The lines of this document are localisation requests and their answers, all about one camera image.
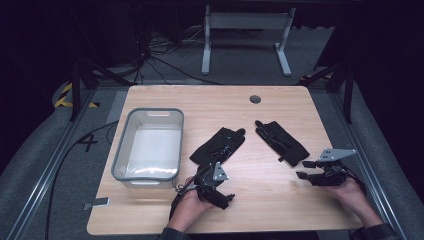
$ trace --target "metal leg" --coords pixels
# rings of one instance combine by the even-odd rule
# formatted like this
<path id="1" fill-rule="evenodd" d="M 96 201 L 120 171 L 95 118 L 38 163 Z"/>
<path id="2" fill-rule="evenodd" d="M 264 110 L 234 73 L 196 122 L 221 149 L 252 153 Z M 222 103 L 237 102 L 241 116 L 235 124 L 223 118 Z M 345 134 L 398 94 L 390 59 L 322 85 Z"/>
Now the metal leg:
<path id="1" fill-rule="evenodd" d="M 289 11 L 289 17 L 286 19 L 286 24 L 284 26 L 283 38 L 280 43 L 275 43 L 275 50 L 277 51 L 278 59 L 280 60 L 281 68 L 283 69 L 284 76 L 291 76 L 291 70 L 289 63 L 287 62 L 286 54 L 284 53 L 284 47 L 289 36 L 290 27 L 293 22 L 295 8 L 291 8 Z"/>
<path id="2" fill-rule="evenodd" d="M 210 6 L 206 5 L 205 13 L 205 48 L 203 49 L 202 74 L 209 74 L 209 66 L 211 59 L 211 43 L 210 43 Z"/>

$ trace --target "black glove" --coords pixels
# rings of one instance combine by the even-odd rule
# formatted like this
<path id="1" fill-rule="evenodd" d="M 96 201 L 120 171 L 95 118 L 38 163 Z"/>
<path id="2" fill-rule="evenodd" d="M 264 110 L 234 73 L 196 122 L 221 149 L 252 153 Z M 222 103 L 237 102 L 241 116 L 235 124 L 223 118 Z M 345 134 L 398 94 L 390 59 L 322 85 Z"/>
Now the black glove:
<path id="1" fill-rule="evenodd" d="M 287 133 L 276 121 L 268 124 L 263 124 L 260 121 L 255 121 L 257 126 L 256 133 L 276 151 L 281 158 L 281 162 L 286 160 L 292 167 L 309 156 L 309 152 Z"/>
<path id="2" fill-rule="evenodd" d="M 190 159 L 199 165 L 212 162 L 224 163 L 244 142 L 246 130 L 240 128 L 237 132 L 221 128 L 209 141 L 200 146 Z"/>

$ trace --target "gray carpet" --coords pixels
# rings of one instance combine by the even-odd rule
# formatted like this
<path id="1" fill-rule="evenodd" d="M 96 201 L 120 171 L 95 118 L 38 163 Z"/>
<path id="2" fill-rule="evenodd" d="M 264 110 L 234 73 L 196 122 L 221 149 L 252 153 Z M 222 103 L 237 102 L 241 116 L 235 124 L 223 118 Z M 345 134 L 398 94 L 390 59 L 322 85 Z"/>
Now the gray carpet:
<path id="1" fill-rule="evenodd" d="M 290 32 L 286 55 L 292 70 L 291 77 L 283 76 L 272 47 L 274 42 L 278 42 L 280 33 L 263 31 L 259 35 L 246 35 L 226 31 L 215 32 L 213 35 L 211 68 L 208 76 L 200 73 L 203 45 L 200 42 L 193 42 L 173 53 L 155 55 L 184 73 L 160 61 L 148 59 L 148 63 L 143 65 L 136 80 L 140 84 L 202 84 L 204 79 L 224 85 L 292 85 L 297 83 L 301 76 L 313 73 L 313 66 L 331 31 L 331 29 L 301 29 Z M 125 66 L 114 70 L 119 71 L 123 68 Z M 126 78 L 133 81 L 135 74 Z M 355 142 L 347 132 L 344 119 L 338 114 L 340 106 L 332 101 L 333 97 L 342 99 L 343 89 L 337 95 L 327 94 L 322 88 L 325 82 L 326 80 L 320 80 L 310 87 L 314 103 L 333 147 L 352 148 Z M 92 102 L 100 103 L 100 107 L 85 110 L 66 149 L 86 133 L 117 120 L 126 90 L 127 87 L 122 87 L 113 81 L 102 80 L 91 99 Z M 52 101 L 57 99 L 61 91 L 62 89 L 58 89 Z M 1 239 L 7 237 L 18 219 L 44 167 L 55 152 L 69 124 L 70 115 L 70 108 L 56 108 L 55 113 L 22 145 L 0 177 Z M 405 239 L 424 239 L 422 231 L 424 207 L 400 170 L 356 86 L 352 121 L 353 124 L 349 128 L 356 133 L 358 142 L 393 208 Z M 23 229 L 23 239 L 45 239 L 49 204 L 52 206 L 49 216 L 49 239 L 154 239 L 152 235 L 95 237 L 86 231 L 90 211 L 82 210 L 83 204 L 90 202 L 96 195 L 114 130 L 114 125 L 110 125 L 94 132 L 93 140 L 97 143 L 91 145 L 88 152 L 87 144 L 76 144 L 70 150 L 60 168 L 52 201 L 49 199 L 49 190 L 40 206 L 34 209 L 34 214 L 29 216 L 31 221 L 28 222 L 27 228 Z M 358 159 L 349 158 L 345 163 L 363 177 Z M 376 194 L 378 193 L 370 192 L 368 197 L 380 211 L 381 204 Z M 348 238 L 347 231 L 320 231 L 318 234 L 321 240 Z"/>

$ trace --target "plastic container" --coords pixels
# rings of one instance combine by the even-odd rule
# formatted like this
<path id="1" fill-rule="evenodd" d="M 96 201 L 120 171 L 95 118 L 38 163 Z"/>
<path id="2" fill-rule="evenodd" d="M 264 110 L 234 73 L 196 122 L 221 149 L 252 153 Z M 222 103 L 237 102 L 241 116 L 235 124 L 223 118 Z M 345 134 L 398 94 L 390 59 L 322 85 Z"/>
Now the plastic container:
<path id="1" fill-rule="evenodd" d="M 113 177 L 127 187 L 173 187 L 180 169 L 183 125 L 179 109 L 132 110 L 112 165 Z"/>

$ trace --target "black cable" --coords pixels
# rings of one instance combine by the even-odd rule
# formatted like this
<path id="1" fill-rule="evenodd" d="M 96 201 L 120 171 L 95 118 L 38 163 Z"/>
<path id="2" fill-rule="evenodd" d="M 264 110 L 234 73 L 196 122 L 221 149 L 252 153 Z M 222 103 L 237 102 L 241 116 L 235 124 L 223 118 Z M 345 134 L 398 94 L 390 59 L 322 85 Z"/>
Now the black cable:
<path id="1" fill-rule="evenodd" d="M 171 84 L 165 80 L 165 78 L 163 77 L 163 75 L 160 72 L 158 72 L 158 70 L 151 63 L 149 63 L 147 60 L 146 60 L 146 63 L 149 64 L 153 68 L 153 70 L 155 70 L 155 72 L 161 76 L 162 80 L 166 84 L 168 84 L 169 86 L 171 86 Z"/>
<path id="2" fill-rule="evenodd" d="M 111 126 L 111 125 L 113 125 L 113 124 L 117 124 L 118 123 L 118 121 L 115 121 L 115 122 L 112 122 L 112 123 L 109 123 L 109 124 L 106 124 L 106 125 L 104 125 L 104 126 L 102 126 L 102 127 L 99 127 L 99 128 L 96 128 L 96 129 L 94 129 L 94 130 L 92 130 L 92 131 L 90 131 L 90 132 L 88 132 L 88 133 L 86 133 L 84 136 L 82 136 L 80 139 L 78 139 L 76 142 L 74 142 L 72 145 L 71 145 L 71 147 L 66 151 L 66 153 L 65 153 L 65 155 L 63 156 L 63 158 L 61 159 L 61 161 L 60 161 L 60 164 L 59 164 L 59 167 L 57 168 L 57 170 L 56 170 L 56 173 L 55 173 L 55 175 L 54 175 L 54 177 L 53 177 L 53 180 L 52 180 L 52 186 L 51 186 L 51 188 L 50 188 L 50 198 L 49 198 L 49 205 L 48 205 L 48 208 L 47 208 L 47 219 L 46 219 L 46 230 L 45 230 L 45 239 L 46 240 L 48 240 L 49 239 L 49 231 L 50 231 L 50 214 L 51 214 L 51 208 L 52 208 L 52 203 L 53 203 L 53 194 L 54 194 L 54 188 L 55 188 L 55 185 L 56 185 L 56 180 L 57 180 L 57 177 L 59 176 L 59 171 L 60 171 L 60 169 L 62 168 L 62 165 L 63 165 L 63 162 L 65 161 L 65 159 L 66 159 L 66 157 L 68 156 L 68 154 L 71 152 L 71 150 L 75 147 L 75 145 L 77 145 L 77 143 L 79 143 L 79 142 L 81 142 L 81 141 L 83 141 L 84 139 L 86 139 L 86 138 L 88 138 L 91 134 L 93 134 L 94 132 L 97 132 L 98 130 L 101 130 L 101 129 L 103 129 L 103 128 L 106 128 L 106 127 L 108 127 L 108 126 Z"/>
<path id="3" fill-rule="evenodd" d="M 163 61 L 163 60 L 161 60 L 161 59 L 159 59 L 157 57 L 154 57 L 154 56 L 150 56 L 150 57 L 153 58 L 153 59 L 155 59 L 155 60 L 157 60 L 157 61 L 159 61 L 159 62 L 161 62 L 161 63 L 163 63 L 163 64 L 166 64 L 166 65 L 168 65 L 168 66 L 176 69 L 177 71 L 179 71 L 179 72 L 181 72 L 181 73 L 185 74 L 186 76 L 191 77 L 193 79 L 200 80 L 200 81 L 207 82 L 207 83 L 211 83 L 211 84 L 215 84 L 215 85 L 222 85 L 221 83 L 218 83 L 218 82 L 214 82 L 214 81 L 210 81 L 210 80 L 201 79 L 201 78 L 197 78 L 197 77 L 191 76 L 190 74 L 184 72 L 183 70 L 181 70 L 181 69 L 179 69 L 177 67 L 174 67 L 171 64 L 169 64 L 169 63 L 167 63 L 167 62 L 165 62 L 165 61 Z"/>

